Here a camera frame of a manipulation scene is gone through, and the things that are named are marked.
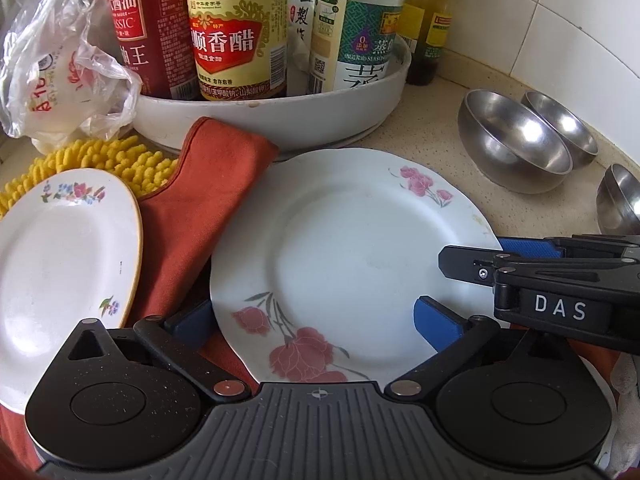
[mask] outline barcode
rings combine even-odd
[[[324,84],[324,81],[322,79],[318,79],[313,74],[309,74],[309,93],[310,94],[321,94],[323,84]]]
[[[284,83],[286,77],[287,46],[279,46],[271,51],[271,88]]]
[[[186,83],[171,87],[171,99],[178,99],[180,101],[188,101],[198,95],[200,86],[198,85],[198,79],[193,78]]]

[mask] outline bottle with yellow cap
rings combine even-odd
[[[451,24],[452,0],[405,0],[398,34],[411,49],[413,59],[406,81],[427,85],[435,76],[438,59]]]

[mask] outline gray gripper base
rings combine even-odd
[[[108,446],[108,443],[96,443]],[[450,447],[419,406],[373,384],[268,383],[257,397],[217,406],[173,454],[136,469],[81,472],[47,463],[56,480],[602,480],[589,465],[519,475]]]

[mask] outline stainless steel bowl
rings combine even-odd
[[[521,102],[560,134],[564,145],[571,153],[574,170],[588,166],[593,162],[593,159],[598,155],[598,143],[586,124],[578,117],[558,101],[533,90],[526,92],[522,96]]]
[[[604,172],[596,210],[601,233],[640,235],[640,182],[627,168],[612,164]]]
[[[458,129],[480,171],[512,191],[549,191],[572,170],[560,135],[526,106],[495,92],[468,92],[458,112]]]

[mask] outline circular black disc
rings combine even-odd
[[[444,429],[498,465],[553,468],[591,457],[609,431],[606,398],[586,370],[540,361],[501,362],[452,378],[436,398]]]
[[[26,412],[41,452],[83,469],[117,470],[156,460],[187,439],[200,418],[194,387],[162,368],[118,364],[87,364],[77,383],[64,375],[53,383],[49,375],[48,395],[32,397]]]

